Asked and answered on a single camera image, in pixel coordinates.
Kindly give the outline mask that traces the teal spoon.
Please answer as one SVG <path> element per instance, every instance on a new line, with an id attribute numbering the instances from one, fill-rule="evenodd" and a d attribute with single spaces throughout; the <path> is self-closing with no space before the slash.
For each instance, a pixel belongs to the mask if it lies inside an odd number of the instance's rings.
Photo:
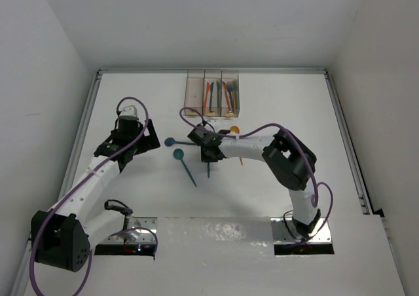
<path id="1" fill-rule="evenodd" d="M 195 187 L 197 187 L 197 184 L 196 184 L 196 182 L 195 182 L 195 180 L 194 180 L 194 178 L 193 178 L 190 170 L 188 169 L 188 167 L 187 167 L 187 165 L 186 165 L 186 163 L 184 161 L 184 151 L 182 149 L 175 149 L 173 151 L 173 157 L 174 157 L 174 159 L 179 160 L 181 162 L 181 164 L 183 165 L 183 167 L 184 167 L 184 169 L 185 169 L 185 171 L 186 171 L 189 179 L 192 181 L 192 184 Z"/>

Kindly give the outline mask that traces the yellow-orange spoon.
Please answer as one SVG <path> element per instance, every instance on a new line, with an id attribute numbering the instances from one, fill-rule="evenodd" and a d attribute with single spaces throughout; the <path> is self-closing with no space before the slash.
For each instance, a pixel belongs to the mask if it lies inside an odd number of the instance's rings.
<path id="1" fill-rule="evenodd" d="M 231 132 L 234 132 L 236 134 L 239 134 L 240 133 L 240 129 L 237 126 L 231 126 L 230 127 L 230 131 Z M 241 163 L 242 166 L 244 165 L 244 162 L 243 162 L 243 159 L 242 158 L 240 158 L 240 163 Z"/>

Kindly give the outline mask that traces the red-orange knife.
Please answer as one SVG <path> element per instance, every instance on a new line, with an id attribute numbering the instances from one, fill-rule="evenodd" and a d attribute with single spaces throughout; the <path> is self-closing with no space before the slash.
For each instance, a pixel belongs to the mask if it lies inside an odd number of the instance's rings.
<path id="1" fill-rule="evenodd" d="M 210 92 L 210 83 L 207 82 L 206 83 L 206 89 L 205 89 L 205 94 L 204 94 L 204 104 L 203 104 L 203 112 L 206 112 L 206 108 L 208 107 L 208 98 L 209 98 L 209 93 Z"/>

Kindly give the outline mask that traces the red-orange fork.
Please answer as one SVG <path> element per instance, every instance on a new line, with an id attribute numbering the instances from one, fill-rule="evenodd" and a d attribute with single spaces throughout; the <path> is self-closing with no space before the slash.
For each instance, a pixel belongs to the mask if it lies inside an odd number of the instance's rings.
<path id="1" fill-rule="evenodd" d="M 229 97 L 228 97 L 228 92 L 227 92 L 227 82 L 226 81 L 222 81 L 224 89 L 225 89 L 225 98 L 226 98 L 226 102 L 227 102 L 227 107 L 228 107 L 228 112 L 231 113 L 232 112 L 232 107 L 230 106 L 230 102 L 229 102 Z"/>

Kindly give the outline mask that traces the blue fork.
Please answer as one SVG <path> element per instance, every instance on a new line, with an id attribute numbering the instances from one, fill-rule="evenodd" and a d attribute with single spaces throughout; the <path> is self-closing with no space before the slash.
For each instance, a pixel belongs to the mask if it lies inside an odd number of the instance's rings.
<path id="1" fill-rule="evenodd" d="M 234 99 L 233 99 L 233 87 L 232 87 L 232 82 L 231 81 L 227 83 L 227 92 L 228 92 L 230 106 L 233 107 L 234 106 Z"/>

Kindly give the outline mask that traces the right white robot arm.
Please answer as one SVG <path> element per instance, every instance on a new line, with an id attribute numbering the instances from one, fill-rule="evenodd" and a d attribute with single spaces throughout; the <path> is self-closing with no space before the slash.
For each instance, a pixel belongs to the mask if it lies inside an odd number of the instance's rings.
<path id="1" fill-rule="evenodd" d="M 199 124 L 188 138 L 200 148 L 202 162 L 236 157 L 265 163 L 289 191 L 296 231 L 305 238 L 312 233 L 321 216 L 314 177 L 317 158 L 291 132 L 280 129 L 269 136 L 238 135 L 229 130 L 213 132 Z"/>

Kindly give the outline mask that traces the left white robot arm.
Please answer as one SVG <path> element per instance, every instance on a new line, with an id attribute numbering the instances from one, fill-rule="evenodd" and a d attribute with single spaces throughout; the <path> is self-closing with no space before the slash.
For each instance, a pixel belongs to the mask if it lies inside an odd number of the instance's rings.
<path id="1" fill-rule="evenodd" d="M 105 203 L 98 216 L 88 216 L 108 184 L 136 155 L 159 147 L 152 120 L 119 117 L 79 182 L 49 211 L 38 211 L 32 217 L 32 262 L 77 272 L 93 248 L 126 229 L 126 221 L 133 214 L 127 206 Z"/>

